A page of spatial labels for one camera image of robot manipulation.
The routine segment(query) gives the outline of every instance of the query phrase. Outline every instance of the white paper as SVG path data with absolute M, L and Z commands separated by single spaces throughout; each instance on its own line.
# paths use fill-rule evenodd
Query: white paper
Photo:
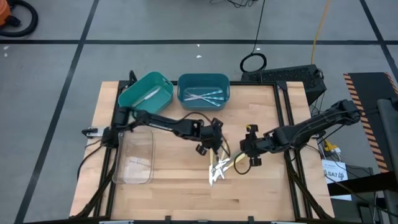
M 335 162 L 329 161 L 326 159 L 322 159 L 322 166 L 325 175 L 336 182 L 348 180 L 347 171 L 346 171 L 346 164 L 344 162 Z M 332 183 L 330 179 L 326 178 L 326 183 Z M 340 199 L 340 200 L 349 200 L 351 201 L 351 195 L 339 195 L 339 196 L 332 196 L 333 199 Z

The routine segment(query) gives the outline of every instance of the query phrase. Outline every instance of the wooden tabletop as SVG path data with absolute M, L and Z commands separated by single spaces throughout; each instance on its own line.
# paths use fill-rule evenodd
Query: wooden tabletop
M 295 123 L 310 117 L 303 84 L 290 82 L 288 91 Z M 103 82 L 99 93 L 93 126 L 109 126 L 117 93 L 117 82 Z M 188 111 L 182 109 L 174 91 L 174 100 L 160 115 L 180 119 Z M 287 117 L 280 91 L 285 124 Z M 271 86 L 231 86 L 231 98 L 225 108 L 217 112 L 204 112 L 210 119 L 224 122 L 223 134 L 231 153 L 239 151 L 247 124 L 258 124 L 257 136 L 279 126 Z M 202 119 L 193 115 L 193 119 Z M 225 180 L 208 183 L 208 154 L 200 156 L 197 142 L 186 141 L 172 133 L 153 129 L 155 159 L 152 182 L 141 185 L 117 184 L 112 219 L 164 220 L 294 220 L 292 201 L 283 153 L 263 154 L 262 166 L 252 167 L 246 175 L 227 170 Z M 316 147 L 315 141 L 309 145 Z M 88 147 L 85 156 L 98 146 Z M 89 158 L 81 169 L 70 215 L 77 214 L 98 188 L 105 149 Z M 328 194 L 322 163 L 318 152 L 304 148 L 301 152 L 307 187 L 317 202 L 331 216 L 333 209 Z M 248 159 L 238 164 L 247 167 Z M 300 213 L 305 216 L 302 195 L 298 192 Z M 104 193 L 101 214 L 104 214 L 108 191 Z

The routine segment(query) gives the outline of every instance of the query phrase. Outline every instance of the black floor line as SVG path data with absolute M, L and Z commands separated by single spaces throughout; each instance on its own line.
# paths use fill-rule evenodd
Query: black floor line
M 98 1 L 99 0 L 94 0 L 93 1 L 93 5 L 91 7 L 90 13 L 88 15 L 88 18 L 87 18 L 87 21 L 86 21 L 86 24 L 85 24 L 85 27 L 83 29 L 83 33 L 81 34 L 78 46 L 76 48 L 75 55 L 73 56 L 73 60 L 72 60 L 72 63 L 70 65 L 68 75 L 67 75 L 67 77 L 65 79 L 65 83 L 63 84 L 63 87 L 62 87 L 62 90 L 61 90 L 61 94 L 60 94 L 60 98 L 58 99 L 57 106 L 55 107 L 55 111 L 54 111 L 54 114 L 52 116 L 49 129 L 47 130 L 47 134 L 45 135 L 45 139 L 44 139 L 42 148 L 40 150 L 39 158 L 36 161 L 36 165 L 34 167 L 32 176 L 30 177 L 30 181 L 29 181 L 29 184 L 28 184 L 28 186 L 26 188 L 24 198 L 22 199 L 21 205 L 19 207 L 19 210 L 18 210 L 18 213 L 17 213 L 17 217 L 15 219 L 15 223 L 23 223 L 24 222 L 27 210 L 29 208 L 30 201 L 32 200 L 32 196 L 33 196 L 34 190 L 35 190 L 36 185 L 37 185 L 37 181 L 39 180 L 40 173 L 41 173 L 41 171 L 43 169 L 45 158 L 46 158 L 47 153 L 48 153 L 49 148 L 50 148 L 51 140 L 53 138 L 55 129 L 57 128 L 58 120 L 60 118 L 61 111 L 62 111 L 63 105 L 65 103 L 65 99 L 66 99 L 66 97 L 68 95 L 68 90 L 70 88 L 70 84 L 72 82 L 72 78 L 73 78 L 73 75 L 75 73 L 76 66 L 78 64 L 78 61 L 79 61 L 79 58 L 80 58 L 80 55 L 81 55 L 81 51 L 83 50 L 84 41 L 87 38 L 87 34 L 88 34 L 89 29 L 90 29 L 91 22 L 93 21 L 94 14 L 95 14 L 95 11 L 96 11 L 96 8 L 97 8 L 97 5 L 98 5 Z
M 373 32 L 374 32 L 374 34 L 377 37 L 377 40 L 380 42 L 380 47 L 381 47 L 381 49 L 382 49 L 382 51 L 384 53 L 384 56 L 386 57 L 387 63 L 390 66 L 392 74 L 395 76 L 396 80 L 398 80 L 398 68 L 397 68 L 397 65 L 396 65 L 394 59 L 392 58 L 392 56 L 390 54 L 390 51 L 389 51 L 389 49 L 388 49 L 388 47 L 386 45 L 386 42 L 383 39 L 383 36 L 380 33 L 379 28 L 376 25 L 376 21 L 374 20 L 372 14 L 371 14 L 371 11 L 370 11 L 368 5 L 366 4 L 366 1 L 365 0 L 359 0 L 359 1 L 361 2 L 363 10 L 364 10 L 364 12 L 366 14 L 366 17 L 369 20 L 369 23 L 371 24 Z
M 0 40 L 0 44 L 79 44 L 79 40 Z M 254 44 L 254 40 L 86 40 L 98 45 L 157 45 L 157 44 Z M 257 44 L 312 45 L 313 40 L 258 40 Z M 378 40 L 318 40 L 317 45 L 379 45 Z M 389 44 L 398 45 L 398 40 Z

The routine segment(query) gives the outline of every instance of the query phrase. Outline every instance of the transparent bin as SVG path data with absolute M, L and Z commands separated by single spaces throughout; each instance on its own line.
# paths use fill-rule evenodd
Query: transparent bin
M 115 184 L 148 184 L 153 177 L 154 135 L 146 127 L 119 134 Z

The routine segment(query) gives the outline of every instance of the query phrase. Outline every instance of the teal bin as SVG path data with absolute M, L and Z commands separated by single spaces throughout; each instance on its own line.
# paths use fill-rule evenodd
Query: teal bin
M 229 79 L 219 73 L 183 74 L 177 96 L 182 107 L 193 111 L 219 111 L 229 100 Z
M 120 94 L 118 103 L 119 106 L 134 106 L 139 110 L 158 113 L 172 100 L 173 84 L 159 72 L 150 72 Z

